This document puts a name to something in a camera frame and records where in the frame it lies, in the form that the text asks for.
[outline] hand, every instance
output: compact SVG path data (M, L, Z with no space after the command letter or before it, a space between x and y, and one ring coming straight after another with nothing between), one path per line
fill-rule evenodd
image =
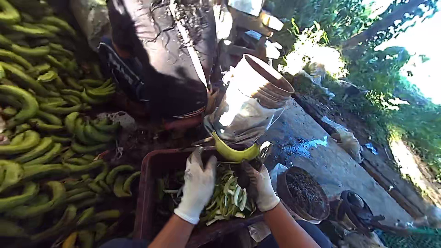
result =
M259 171L254 169L248 162L242 162L242 169L250 178L250 186L257 190L256 204L261 212L273 209L280 202L280 198L274 192L265 165Z
M201 159L202 150L202 147L198 147L187 159L183 196L181 203L174 211L176 215L191 224L199 222L199 216L213 194L216 178L217 158L211 156L204 170Z

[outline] metal container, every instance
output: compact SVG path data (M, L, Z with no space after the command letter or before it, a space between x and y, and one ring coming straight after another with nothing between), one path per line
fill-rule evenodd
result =
M156 179L162 178L168 172L185 170L188 156L195 148L154 150L147 154L141 167L139 179L139 195L136 206L135 228L133 238L153 240L153 220L156 207ZM207 161L211 155L221 158L215 147L205 147L202 160ZM217 221L212 225L196 226L192 232L187 247L195 248L206 244L227 233L263 221L263 214L256 212L248 218L232 218L230 221Z

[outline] person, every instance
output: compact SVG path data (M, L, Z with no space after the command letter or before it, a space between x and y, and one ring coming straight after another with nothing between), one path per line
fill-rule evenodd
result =
M202 151L202 147L197 148L187 159L181 203L148 248L184 248L188 242L194 226L199 222L199 215L213 194L216 178L216 157L211 156L203 168ZM243 163L242 167L250 178L250 187L257 190L256 205L263 212L264 221L272 232L272 236L263 240L260 247L274 248L278 245L280 248L331 248L329 239L317 227L308 222L309 225L304 222L301 226L289 214L274 192L265 166L262 166L261 171L255 170L248 163ZM134 248L146 245L144 241L118 239L109 241L101 248Z
M112 34L102 38L98 55L127 96L115 100L129 99L123 106L129 113L195 125L207 105L216 55L214 13L208 0L187 0L176 1L172 15L172 2L108 0Z

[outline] forearm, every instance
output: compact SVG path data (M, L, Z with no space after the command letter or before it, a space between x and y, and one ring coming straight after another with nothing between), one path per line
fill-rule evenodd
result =
M193 227L193 224L174 214L149 245L149 248L183 248L187 244Z
M318 244L295 222L282 203L263 214L280 248L320 248Z

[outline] tree trunk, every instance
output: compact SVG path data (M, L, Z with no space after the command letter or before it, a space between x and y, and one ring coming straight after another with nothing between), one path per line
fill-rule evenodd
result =
M349 40L344 42L343 49L350 49L358 45L360 42L365 42L372 39L377 34L377 32L393 26L394 21L401 19L405 13L412 13L420 4L426 1L427 0L410 0L407 4L402 4L396 7L392 13L390 13L383 19L376 21L365 31L351 37Z

